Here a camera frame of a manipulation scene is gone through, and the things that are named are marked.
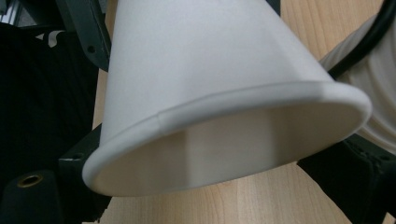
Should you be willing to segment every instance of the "black cable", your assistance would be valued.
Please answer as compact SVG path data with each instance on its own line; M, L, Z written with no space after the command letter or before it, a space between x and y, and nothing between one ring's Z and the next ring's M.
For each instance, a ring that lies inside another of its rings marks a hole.
M328 73L337 79L363 59L379 43L389 27L392 25L396 15L396 0L384 0L378 15L361 42L348 53L340 62L333 66Z

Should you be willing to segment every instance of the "wooden surface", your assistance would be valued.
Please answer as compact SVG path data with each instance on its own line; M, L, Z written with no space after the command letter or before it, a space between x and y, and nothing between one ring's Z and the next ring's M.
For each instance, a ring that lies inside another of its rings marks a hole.
M381 0L282 0L282 19L317 59L374 15ZM117 2L109 0L112 31ZM95 110L102 119L106 73ZM393 223L387 217L384 223ZM101 224L350 223L295 163L257 175L183 192L113 198Z

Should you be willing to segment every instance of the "black fabric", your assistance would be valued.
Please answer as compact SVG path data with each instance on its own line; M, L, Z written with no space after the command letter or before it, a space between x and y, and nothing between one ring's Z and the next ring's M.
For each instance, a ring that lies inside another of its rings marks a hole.
M42 179L37 179L33 186L20 188L21 180L28 176ZM10 181L0 208L0 224L69 224L64 222L56 176L52 171L37 171Z
M97 68L76 35L59 33L57 43L0 23L0 192L16 176L56 171L92 128Z

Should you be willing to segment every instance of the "black plastic part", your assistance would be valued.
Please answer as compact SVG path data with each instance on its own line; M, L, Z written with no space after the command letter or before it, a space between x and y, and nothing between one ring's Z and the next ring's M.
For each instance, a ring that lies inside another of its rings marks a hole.
M7 13L7 1L0 0L0 16L5 15Z
M111 41L97 0L56 0L68 32L77 32L85 55L108 71Z
M267 3L272 7L276 14L280 16L280 0L267 0Z
M63 224L55 174L37 171L10 181L0 211L1 224Z
M352 223L396 217L396 156L358 135L297 163Z
M99 147L100 132L98 126L59 159L59 188L68 220L95 221L110 203L111 197L89 190L81 175L85 161Z

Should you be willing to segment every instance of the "brass grommet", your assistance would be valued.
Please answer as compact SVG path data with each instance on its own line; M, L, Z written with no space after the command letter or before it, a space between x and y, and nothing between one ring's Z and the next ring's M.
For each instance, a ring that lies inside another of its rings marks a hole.
M30 188L40 183L44 177L42 175L28 175L18 182L18 187L22 189Z

